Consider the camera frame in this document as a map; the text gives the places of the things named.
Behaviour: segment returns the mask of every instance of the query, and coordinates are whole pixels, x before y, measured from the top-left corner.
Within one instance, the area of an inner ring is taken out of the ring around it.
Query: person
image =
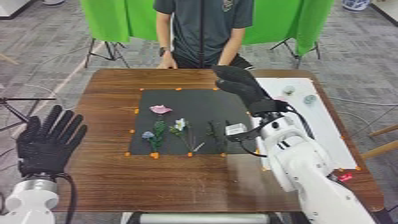
[[[158,69],[210,68],[211,65],[250,69],[252,65],[241,58],[238,50],[245,28],[252,26],[254,0],[154,0],[154,10],[162,57]],[[204,13],[202,60],[199,56],[201,12]]]

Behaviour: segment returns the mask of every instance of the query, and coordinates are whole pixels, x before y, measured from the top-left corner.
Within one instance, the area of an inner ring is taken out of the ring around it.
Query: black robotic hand
[[[213,66],[211,69],[218,77],[215,85],[240,96],[252,116],[263,117],[270,112],[288,112],[288,103],[272,99],[250,72],[231,66]]]
[[[16,139],[23,177],[41,173],[51,176],[64,173],[67,160],[85,136],[87,126],[80,126],[82,115],[74,116],[73,111],[67,110],[60,117],[60,113],[62,107],[57,105],[44,123],[41,123],[39,117],[30,118],[27,130]]]

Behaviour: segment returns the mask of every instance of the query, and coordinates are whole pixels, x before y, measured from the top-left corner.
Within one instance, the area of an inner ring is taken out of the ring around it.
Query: dark t-shirt
[[[233,28],[252,26],[254,0],[204,0],[204,64],[217,64]],[[199,62],[201,1],[154,0],[154,10],[174,13],[174,53]]]

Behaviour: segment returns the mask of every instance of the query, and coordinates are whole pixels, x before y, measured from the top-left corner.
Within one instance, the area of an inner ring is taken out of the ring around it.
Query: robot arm
[[[284,191],[298,191],[300,207],[311,223],[375,224],[352,191],[327,178],[334,169],[325,149],[284,118],[273,122],[279,128],[273,125],[261,132],[270,167]],[[289,142],[284,150],[277,147],[281,139]]]
[[[53,224],[51,209],[58,204],[57,183],[48,179],[30,179],[14,186],[5,200],[9,213],[0,217],[0,224]]]
[[[332,161],[325,149],[307,137],[313,137],[311,130],[305,135],[282,116],[282,112],[297,113],[295,109],[270,98],[249,71],[226,66],[215,66],[213,71],[220,78],[218,88],[240,96],[252,117],[261,117],[259,127],[249,132],[245,128],[236,130],[241,125],[226,128],[227,138],[241,142],[261,136],[273,176],[284,191],[298,191],[311,223],[375,224],[352,191],[327,178],[334,171]]]
[[[44,122],[32,117],[27,129],[16,139],[19,172],[25,180],[16,184],[12,194],[5,200],[5,217],[0,224],[53,224],[51,209],[58,203],[55,178],[73,179],[64,173],[73,151],[80,145],[87,126],[82,125],[83,117],[74,116],[62,107],[55,106]]]

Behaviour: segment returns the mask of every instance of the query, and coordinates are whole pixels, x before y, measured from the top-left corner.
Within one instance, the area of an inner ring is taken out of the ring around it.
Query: wooden table
[[[330,101],[314,76],[305,71],[259,70],[257,77],[304,77],[327,105],[332,119],[348,136]],[[146,212],[266,212],[298,211],[297,193],[286,193],[261,161],[250,155],[124,156],[130,130],[135,127],[135,108],[140,88],[211,89],[211,70],[105,69],[92,76],[78,104],[89,133],[69,162],[69,173],[78,187],[78,211]],[[346,145],[361,171],[350,171],[346,182],[369,209],[384,208],[382,193],[371,178],[350,138]],[[60,186],[60,205],[67,210],[69,186]]]

